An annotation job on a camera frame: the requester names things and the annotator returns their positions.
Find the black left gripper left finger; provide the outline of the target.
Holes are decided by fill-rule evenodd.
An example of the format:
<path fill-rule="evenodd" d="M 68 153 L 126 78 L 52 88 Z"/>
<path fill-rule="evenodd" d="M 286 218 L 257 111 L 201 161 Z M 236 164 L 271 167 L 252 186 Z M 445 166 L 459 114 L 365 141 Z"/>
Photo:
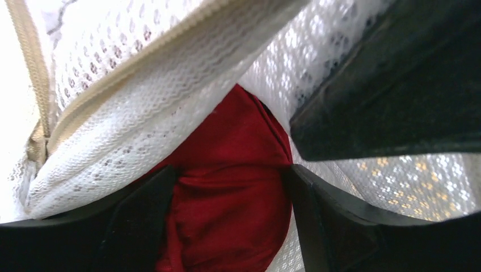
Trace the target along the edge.
<path fill-rule="evenodd" d="M 176 174 L 164 167 L 89 205 L 1 225 L 2 271 L 153 271 Z"/>

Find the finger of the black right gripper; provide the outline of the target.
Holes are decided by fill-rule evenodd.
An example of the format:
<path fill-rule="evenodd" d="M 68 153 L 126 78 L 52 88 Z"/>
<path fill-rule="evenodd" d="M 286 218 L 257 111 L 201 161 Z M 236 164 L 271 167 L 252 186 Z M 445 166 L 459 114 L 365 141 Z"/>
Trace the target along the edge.
<path fill-rule="evenodd" d="M 480 152 L 480 2 L 395 1 L 290 120 L 307 161 Z"/>

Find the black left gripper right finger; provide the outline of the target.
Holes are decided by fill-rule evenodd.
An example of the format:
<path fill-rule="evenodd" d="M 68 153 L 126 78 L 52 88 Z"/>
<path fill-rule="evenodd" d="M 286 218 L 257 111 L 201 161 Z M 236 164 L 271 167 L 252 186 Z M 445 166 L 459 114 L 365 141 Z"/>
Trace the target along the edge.
<path fill-rule="evenodd" d="M 375 207 L 293 165 L 287 174 L 307 271 L 479 271 L 480 213 L 429 222 Z"/>

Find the red bra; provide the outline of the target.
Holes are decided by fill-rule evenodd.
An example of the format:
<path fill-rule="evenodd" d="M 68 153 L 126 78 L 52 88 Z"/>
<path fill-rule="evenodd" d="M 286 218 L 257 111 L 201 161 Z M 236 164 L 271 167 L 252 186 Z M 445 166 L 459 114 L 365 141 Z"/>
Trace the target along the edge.
<path fill-rule="evenodd" d="M 156 166 L 178 177 L 156 271 L 265 271 L 290 225 L 281 174 L 291 163 L 284 129 L 234 86 Z"/>

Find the white mesh laundry bag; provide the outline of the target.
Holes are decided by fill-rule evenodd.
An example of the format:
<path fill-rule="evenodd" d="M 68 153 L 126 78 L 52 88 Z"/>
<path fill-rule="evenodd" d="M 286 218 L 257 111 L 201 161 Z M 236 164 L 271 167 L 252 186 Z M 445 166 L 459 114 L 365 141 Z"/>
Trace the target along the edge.
<path fill-rule="evenodd" d="M 53 48 L 42 1 L 2 1 L 1 225 L 89 205 L 158 172 L 236 85 L 272 113 L 292 153 L 281 174 L 290 225 L 265 271 L 307 271 L 287 191 L 296 164 L 415 219 L 480 213 L 480 152 L 307 161 L 293 142 L 295 112 L 394 2 L 60 2 Z"/>

